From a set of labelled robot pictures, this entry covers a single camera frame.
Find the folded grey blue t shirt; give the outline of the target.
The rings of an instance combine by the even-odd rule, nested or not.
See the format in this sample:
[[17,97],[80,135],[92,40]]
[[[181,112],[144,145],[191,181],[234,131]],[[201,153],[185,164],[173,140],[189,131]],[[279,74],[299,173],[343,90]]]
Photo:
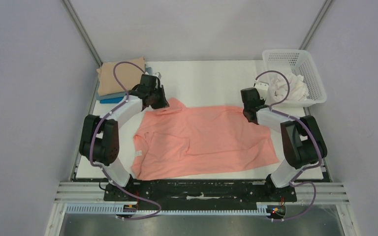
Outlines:
[[[151,67],[145,66],[145,70],[146,70],[146,74],[153,75],[153,70],[152,70]],[[124,97],[124,96],[126,96],[126,93],[124,91],[123,92],[112,93],[112,94],[107,94],[107,95],[99,95],[98,94],[99,85],[100,85],[100,83],[98,83],[97,87],[96,87],[96,90],[97,90],[97,92],[95,94],[96,100],[113,99],[113,98],[118,98],[118,97]]]

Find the white plastic laundry basket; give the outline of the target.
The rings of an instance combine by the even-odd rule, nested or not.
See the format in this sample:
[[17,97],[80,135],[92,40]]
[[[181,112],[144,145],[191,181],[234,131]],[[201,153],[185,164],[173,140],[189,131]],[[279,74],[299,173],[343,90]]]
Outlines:
[[325,88],[311,54],[305,50],[272,49],[262,53],[267,83],[267,103],[287,99],[279,107],[309,107],[327,100]]

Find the folded beige t shirt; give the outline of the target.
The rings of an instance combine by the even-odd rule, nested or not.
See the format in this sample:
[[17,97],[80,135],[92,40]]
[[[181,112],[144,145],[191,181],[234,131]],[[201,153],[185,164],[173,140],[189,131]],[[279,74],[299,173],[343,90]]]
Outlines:
[[[140,82],[141,75],[145,73],[145,59],[140,57],[137,59],[131,59],[128,62],[136,64],[142,69],[142,71],[134,65],[122,63],[116,67],[115,74],[124,88],[130,90]],[[114,67],[117,63],[118,62],[105,62],[96,70],[99,80],[99,88],[97,91],[99,96],[125,91],[114,76]]]

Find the aluminium frame rail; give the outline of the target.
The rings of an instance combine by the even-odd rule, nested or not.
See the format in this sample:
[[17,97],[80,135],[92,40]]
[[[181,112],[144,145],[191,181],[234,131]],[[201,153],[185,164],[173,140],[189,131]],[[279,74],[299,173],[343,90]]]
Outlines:
[[55,203],[101,203],[105,191],[97,182],[61,182],[57,188]]

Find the folded bright blue t shirt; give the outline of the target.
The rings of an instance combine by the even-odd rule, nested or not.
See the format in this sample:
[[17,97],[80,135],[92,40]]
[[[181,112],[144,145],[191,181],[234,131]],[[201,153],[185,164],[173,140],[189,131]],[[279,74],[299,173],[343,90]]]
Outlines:
[[123,100],[124,97],[106,98],[100,100],[100,104],[117,104]]

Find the salmon pink t shirt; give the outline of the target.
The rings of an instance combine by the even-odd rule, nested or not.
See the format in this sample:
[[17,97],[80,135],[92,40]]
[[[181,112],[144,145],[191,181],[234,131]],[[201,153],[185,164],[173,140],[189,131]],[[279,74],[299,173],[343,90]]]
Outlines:
[[169,107],[147,111],[133,143],[140,180],[256,169],[278,162],[268,127],[250,123],[236,106]]

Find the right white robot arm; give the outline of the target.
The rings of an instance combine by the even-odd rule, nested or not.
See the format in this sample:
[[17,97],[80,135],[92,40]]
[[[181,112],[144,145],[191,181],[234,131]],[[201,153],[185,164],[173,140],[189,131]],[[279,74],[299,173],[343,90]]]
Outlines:
[[313,116],[294,117],[271,109],[260,99],[255,88],[241,90],[243,115],[248,122],[266,126],[281,134],[284,160],[266,178],[265,196],[276,201],[284,188],[308,169],[320,167],[327,156],[327,146]]

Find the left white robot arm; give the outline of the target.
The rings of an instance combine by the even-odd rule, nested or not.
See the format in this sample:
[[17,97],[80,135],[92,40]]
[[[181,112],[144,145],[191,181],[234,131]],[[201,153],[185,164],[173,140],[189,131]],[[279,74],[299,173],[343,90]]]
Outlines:
[[120,128],[133,116],[150,107],[153,110],[169,106],[159,75],[143,74],[140,83],[105,115],[87,115],[84,118],[79,153],[93,167],[98,167],[123,201],[133,198],[135,188],[129,184],[131,174],[118,158],[120,153]]

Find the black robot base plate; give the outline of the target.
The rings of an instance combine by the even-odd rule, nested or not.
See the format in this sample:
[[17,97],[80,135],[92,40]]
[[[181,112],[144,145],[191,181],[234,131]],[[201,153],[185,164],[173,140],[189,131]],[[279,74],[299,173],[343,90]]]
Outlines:
[[124,189],[132,195],[106,185],[104,201],[136,201],[138,210],[242,210],[297,201],[293,187],[272,190],[259,179],[132,179]]

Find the crumpled white t shirt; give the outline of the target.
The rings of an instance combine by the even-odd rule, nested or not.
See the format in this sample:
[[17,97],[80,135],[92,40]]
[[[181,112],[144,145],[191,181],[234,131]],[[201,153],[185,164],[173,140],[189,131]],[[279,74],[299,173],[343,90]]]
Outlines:
[[304,82],[302,75],[295,75],[293,73],[285,74],[289,83],[287,83],[282,75],[273,76],[269,81],[269,96],[275,102],[283,100],[286,96],[286,101],[305,101],[309,96],[309,89]]

